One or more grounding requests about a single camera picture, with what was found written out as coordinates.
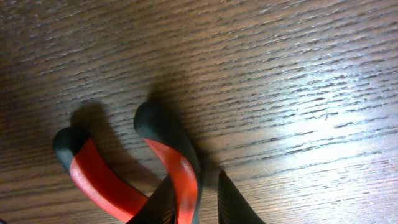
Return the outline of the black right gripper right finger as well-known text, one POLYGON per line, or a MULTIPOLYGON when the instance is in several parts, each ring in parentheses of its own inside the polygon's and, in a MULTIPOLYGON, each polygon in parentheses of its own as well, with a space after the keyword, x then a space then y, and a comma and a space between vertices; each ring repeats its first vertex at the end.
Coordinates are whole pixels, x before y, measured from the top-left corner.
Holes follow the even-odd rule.
POLYGON ((217 197, 219 224, 265 224, 223 170, 219 174, 217 197))

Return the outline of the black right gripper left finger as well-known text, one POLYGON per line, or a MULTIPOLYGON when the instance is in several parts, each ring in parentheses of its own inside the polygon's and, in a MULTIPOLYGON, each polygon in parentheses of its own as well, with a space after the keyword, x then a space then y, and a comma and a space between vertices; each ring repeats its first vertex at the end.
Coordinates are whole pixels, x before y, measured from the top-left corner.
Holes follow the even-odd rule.
POLYGON ((176 204, 172 180, 168 175, 148 201, 126 224, 175 224, 176 204))

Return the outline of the red black cutting pliers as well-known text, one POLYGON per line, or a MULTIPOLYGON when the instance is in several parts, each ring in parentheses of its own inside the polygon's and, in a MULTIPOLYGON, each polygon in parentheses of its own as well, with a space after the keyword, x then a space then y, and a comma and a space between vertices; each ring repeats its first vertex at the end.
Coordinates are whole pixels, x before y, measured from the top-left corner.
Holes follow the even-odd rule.
MULTIPOLYGON (((162 161, 172 180, 176 223, 198 223, 201 170, 187 134, 163 106, 153 102, 138 107, 134 129, 162 161)), ((75 185, 113 217, 127 223, 148 201, 149 197, 107 165, 87 129, 61 129, 52 147, 75 185)))

